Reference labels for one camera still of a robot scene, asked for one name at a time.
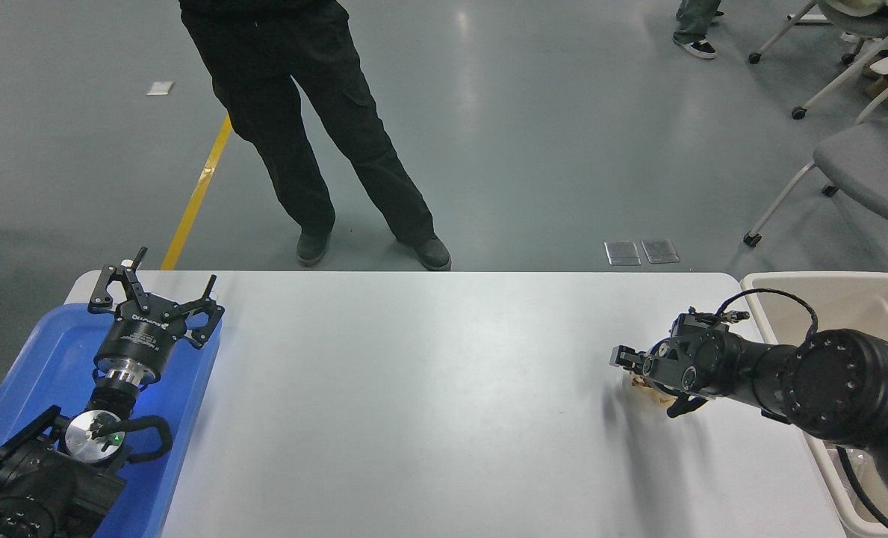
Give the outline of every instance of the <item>yellow floor line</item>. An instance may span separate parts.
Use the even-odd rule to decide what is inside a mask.
[[[184,248],[184,241],[188,239],[188,232],[191,231],[191,225],[195,223],[195,217],[198,217],[198,210],[202,207],[202,200],[205,193],[208,192],[208,185],[211,184],[211,177],[214,176],[214,170],[218,167],[218,161],[221,160],[221,154],[225,151],[225,143],[228,142],[228,136],[232,133],[232,121],[225,116],[225,122],[221,125],[218,136],[214,139],[214,146],[211,147],[211,153],[208,154],[208,160],[205,161],[205,169],[198,177],[198,185],[191,193],[191,199],[188,200],[187,207],[184,208],[184,215],[178,222],[178,229],[175,229],[175,235],[171,238],[171,246],[164,255],[164,262],[161,263],[161,270],[171,271],[178,263],[178,256],[181,256],[181,249]]]

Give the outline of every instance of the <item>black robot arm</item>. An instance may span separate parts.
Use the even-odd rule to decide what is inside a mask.
[[[143,247],[128,265],[106,265],[89,299],[90,312],[115,319],[96,351],[93,379],[82,380],[95,383],[85,411],[68,418],[51,406],[0,447],[0,538],[90,538],[125,487],[119,470],[171,450],[164,418],[132,418],[136,400],[161,379],[178,340],[208,343],[224,309],[211,299],[214,275],[189,303],[144,291],[136,276],[144,254]],[[112,282],[124,288],[116,306]],[[191,319],[198,314],[201,324]],[[133,454],[126,439],[140,430],[154,430],[159,447]]]
[[[796,347],[728,331],[747,312],[680,314],[650,352],[614,347],[611,365],[677,396],[670,416],[731,398],[817,439],[874,457],[888,486],[888,341],[856,330],[811,330]]]

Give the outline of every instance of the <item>sneaker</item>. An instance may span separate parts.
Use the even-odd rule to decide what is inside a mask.
[[[699,40],[695,43],[676,43],[680,47],[683,47],[683,51],[689,52],[690,55],[694,55],[696,58],[703,59],[713,59],[716,58],[716,49],[710,45],[709,41]]]
[[[305,267],[314,267],[327,252],[328,239],[331,232],[326,234],[314,234],[301,229],[301,236],[297,239],[297,262]]]
[[[450,252],[447,252],[444,242],[434,236],[430,241],[424,242],[414,248],[420,265],[429,271],[450,271]]]

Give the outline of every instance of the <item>person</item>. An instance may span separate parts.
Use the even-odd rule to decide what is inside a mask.
[[[676,10],[679,24],[673,33],[673,42],[696,58],[716,58],[716,49],[706,40],[710,24],[724,16],[719,10],[721,0],[683,0]]]
[[[301,227],[301,265],[323,258],[335,210],[305,134],[296,82],[398,241],[427,269],[450,269],[450,252],[378,117],[341,4],[180,0],[180,6],[233,129],[255,146],[277,199]]]

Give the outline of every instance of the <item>black cable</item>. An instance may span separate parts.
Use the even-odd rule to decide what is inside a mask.
[[[859,497],[861,503],[868,508],[868,511],[878,520],[878,523],[885,525],[885,528],[888,529],[888,518],[881,513],[881,510],[876,507],[868,498],[868,495],[865,494],[865,490],[861,487],[859,483],[859,478],[856,477],[856,471],[852,468],[852,462],[849,460],[849,453],[840,446],[836,446],[837,452],[839,452],[839,462],[842,464],[842,469],[845,471],[845,476],[849,479],[849,483],[852,484],[852,490],[856,492],[856,496]]]
[[[740,297],[745,297],[747,295],[751,295],[753,293],[775,293],[775,295],[781,295],[783,297],[788,297],[789,299],[794,300],[796,303],[801,304],[803,309],[806,309],[806,311],[809,312],[809,317],[812,318],[812,323],[809,325],[809,330],[807,330],[805,333],[806,340],[811,338],[813,336],[813,334],[816,334],[819,332],[819,316],[817,316],[816,310],[813,309],[812,306],[809,306],[809,303],[806,303],[805,300],[802,300],[801,297],[792,295],[791,293],[789,293],[787,291],[782,291],[780,289],[752,288],[752,289],[748,289],[743,292],[737,293],[736,295],[733,295],[732,297],[729,297],[728,299],[726,299],[719,306],[719,309],[716,310],[716,316],[723,315],[723,312],[726,311],[726,307],[729,306],[731,303],[735,302],[735,300],[740,299]]]

